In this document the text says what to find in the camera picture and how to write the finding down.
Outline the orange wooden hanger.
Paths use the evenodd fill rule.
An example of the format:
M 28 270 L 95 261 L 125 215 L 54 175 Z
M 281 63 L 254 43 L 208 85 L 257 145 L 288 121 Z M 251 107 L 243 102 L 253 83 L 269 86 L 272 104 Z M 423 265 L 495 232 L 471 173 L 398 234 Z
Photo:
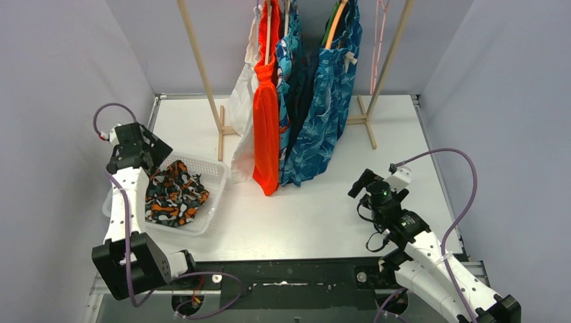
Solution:
M 339 6 L 337 8 L 337 11 L 336 11 L 335 16 L 333 18 L 333 21 L 331 23 L 329 34 L 327 36 L 327 40 L 325 43 L 325 49 L 327 49 L 327 50 L 329 50 L 332 46 L 332 43 L 333 43 L 333 40 L 335 37 L 335 31 L 337 29 L 339 21 L 341 20 L 341 16 L 343 15 L 343 10 L 345 9 L 348 2 L 349 2 L 348 0 L 341 0 L 341 2 L 339 3 Z

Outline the camouflage orange black shorts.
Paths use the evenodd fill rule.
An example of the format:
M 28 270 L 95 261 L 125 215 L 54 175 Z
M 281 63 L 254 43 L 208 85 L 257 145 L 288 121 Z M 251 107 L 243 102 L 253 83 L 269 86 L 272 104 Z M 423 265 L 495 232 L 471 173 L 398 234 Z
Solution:
M 145 220 L 168 227 L 191 223 L 210 192 L 200 174 L 189 172 L 181 160 L 158 170 L 149 179 L 145 196 Z

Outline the pink wire hanger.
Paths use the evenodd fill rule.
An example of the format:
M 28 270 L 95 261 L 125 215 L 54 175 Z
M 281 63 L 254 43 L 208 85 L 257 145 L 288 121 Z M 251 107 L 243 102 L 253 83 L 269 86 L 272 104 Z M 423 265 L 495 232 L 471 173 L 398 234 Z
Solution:
M 373 94 L 374 86 L 378 78 L 378 66 L 380 64 L 384 29 L 387 20 L 387 13 L 390 6 L 390 0 L 376 1 L 375 21 L 374 21 L 374 41 L 372 51 L 372 66 L 370 74 L 370 94 Z

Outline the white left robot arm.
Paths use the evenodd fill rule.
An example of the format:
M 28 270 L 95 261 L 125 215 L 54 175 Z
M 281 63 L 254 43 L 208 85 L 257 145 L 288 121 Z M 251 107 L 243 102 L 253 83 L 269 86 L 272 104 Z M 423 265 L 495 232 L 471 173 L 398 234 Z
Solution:
M 166 254 L 145 229 L 149 179 L 172 148 L 138 122 L 117 124 L 107 140 L 112 145 L 105 167 L 112 209 L 103 243 L 92 249 L 92 261 L 115 299 L 129 299 L 139 307 L 173 280 L 193 286 L 199 268 L 188 250 Z

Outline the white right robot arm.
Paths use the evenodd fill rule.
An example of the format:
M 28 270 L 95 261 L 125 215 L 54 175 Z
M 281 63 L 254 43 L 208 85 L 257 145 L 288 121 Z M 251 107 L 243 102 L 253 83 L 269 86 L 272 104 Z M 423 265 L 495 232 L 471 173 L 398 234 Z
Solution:
M 364 193 L 358 209 L 371 212 L 367 219 L 382 244 L 396 248 L 379 261 L 382 284 L 416 294 L 447 322 L 520 322 L 522 309 L 511 295 L 501 296 L 478 279 L 449 252 L 430 226 L 402 202 L 408 195 L 410 169 L 397 168 L 383 178 L 366 169 L 348 195 Z

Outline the blue leaf print shorts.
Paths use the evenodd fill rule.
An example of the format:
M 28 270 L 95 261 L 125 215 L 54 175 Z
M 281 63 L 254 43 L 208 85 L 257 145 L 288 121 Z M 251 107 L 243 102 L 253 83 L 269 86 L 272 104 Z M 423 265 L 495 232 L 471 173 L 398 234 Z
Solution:
M 362 27 L 357 1 L 349 1 L 329 50 L 321 49 L 314 95 L 302 129 L 285 163 L 285 184 L 300 186 L 326 171 L 343 135 L 354 90 Z

